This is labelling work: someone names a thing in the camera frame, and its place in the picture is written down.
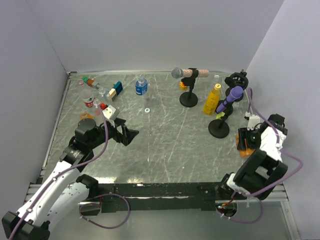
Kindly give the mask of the small orange juice bottle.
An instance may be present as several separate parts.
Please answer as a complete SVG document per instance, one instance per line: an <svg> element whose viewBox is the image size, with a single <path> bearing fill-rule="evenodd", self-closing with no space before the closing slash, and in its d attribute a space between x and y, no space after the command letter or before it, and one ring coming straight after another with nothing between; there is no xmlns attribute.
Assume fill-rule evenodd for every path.
<svg viewBox="0 0 320 240"><path fill-rule="evenodd" d="M239 134L235 135L236 149L241 157L249 157L254 151L254 148L249 148L249 142L247 137L240 137Z"/></svg>

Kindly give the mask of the blue label water bottle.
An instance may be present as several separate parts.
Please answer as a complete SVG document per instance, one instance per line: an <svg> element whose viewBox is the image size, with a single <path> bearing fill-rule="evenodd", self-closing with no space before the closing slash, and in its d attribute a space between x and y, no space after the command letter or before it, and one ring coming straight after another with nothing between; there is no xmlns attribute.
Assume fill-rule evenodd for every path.
<svg viewBox="0 0 320 240"><path fill-rule="evenodd" d="M148 91L148 81L144 77L140 77L135 83L135 93L143 96Z"/></svg>

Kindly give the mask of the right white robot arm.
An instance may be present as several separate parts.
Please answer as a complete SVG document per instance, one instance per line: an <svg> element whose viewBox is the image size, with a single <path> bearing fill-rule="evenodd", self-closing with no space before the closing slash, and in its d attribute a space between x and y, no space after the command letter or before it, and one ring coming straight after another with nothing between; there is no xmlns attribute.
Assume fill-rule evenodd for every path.
<svg viewBox="0 0 320 240"><path fill-rule="evenodd" d="M280 148L287 137L285 118L272 114L268 122L238 129L237 149L252 150L244 164L234 173L226 174L216 190L223 199L236 192L255 193L282 178L288 166L282 161Z"/></svg>

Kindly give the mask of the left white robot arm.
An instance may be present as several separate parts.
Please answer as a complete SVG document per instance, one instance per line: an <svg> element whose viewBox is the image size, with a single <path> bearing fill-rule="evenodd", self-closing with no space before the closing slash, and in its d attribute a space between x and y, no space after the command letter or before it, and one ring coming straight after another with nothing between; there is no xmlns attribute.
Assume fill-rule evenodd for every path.
<svg viewBox="0 0 320 240"><path fill-rule="evenodd" d="M47 240L57 224L80 202L99 195L99 182L82 174L87 164L98 157L93 150L110 139L127 146L138 130L128 129L118 118L117 127L105 121L97 125L92 118L79 121L55 168L36 193L16 212L7 212L1 222L9 240Z"/></svg>

